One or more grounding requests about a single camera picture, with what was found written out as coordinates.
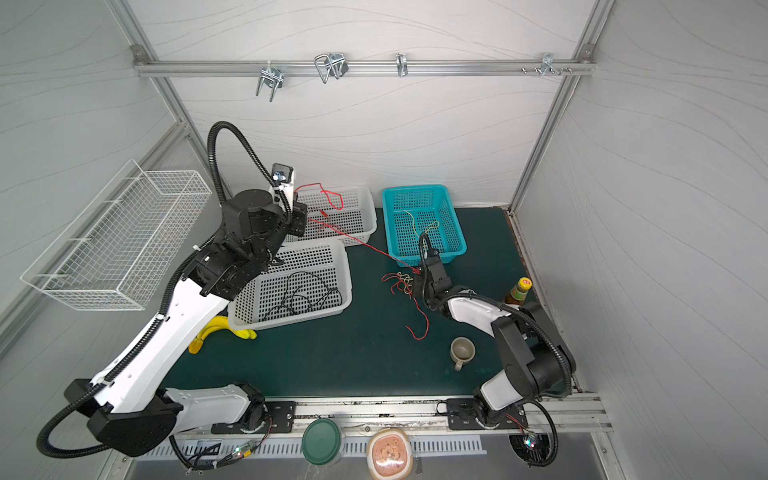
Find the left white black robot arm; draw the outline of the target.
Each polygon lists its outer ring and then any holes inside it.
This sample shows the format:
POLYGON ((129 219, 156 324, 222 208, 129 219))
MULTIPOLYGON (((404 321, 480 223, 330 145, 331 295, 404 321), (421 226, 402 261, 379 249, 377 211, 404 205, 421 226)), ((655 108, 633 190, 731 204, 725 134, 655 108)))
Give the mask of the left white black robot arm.
POLYGON ((174 272, 158 313, 93 379, 76 379, 69 401, 41 429, 37 450, 72 459, 114 449, 130 457, 211 424, 259 427, 264 400, 248 383, 161 388, 192 340, 275 261, 287 235, 302 235, 307 208, 290 187, 245 190, 222 205, 223 227, 174 272))

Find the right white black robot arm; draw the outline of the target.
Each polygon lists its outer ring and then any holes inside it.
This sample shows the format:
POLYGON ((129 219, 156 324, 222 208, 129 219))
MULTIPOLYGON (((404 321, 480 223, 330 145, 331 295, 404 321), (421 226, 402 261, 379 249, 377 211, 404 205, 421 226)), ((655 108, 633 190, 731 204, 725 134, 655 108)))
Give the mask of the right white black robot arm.
POLYGON ((473 395, 479 424, 494 427, 510 408, 572 393, 575 360, 540 304, 513 307, 455 285, 433 248, 420 254, 420 270, 418 291, 427 308, 495 342, 501 371, 473 395))

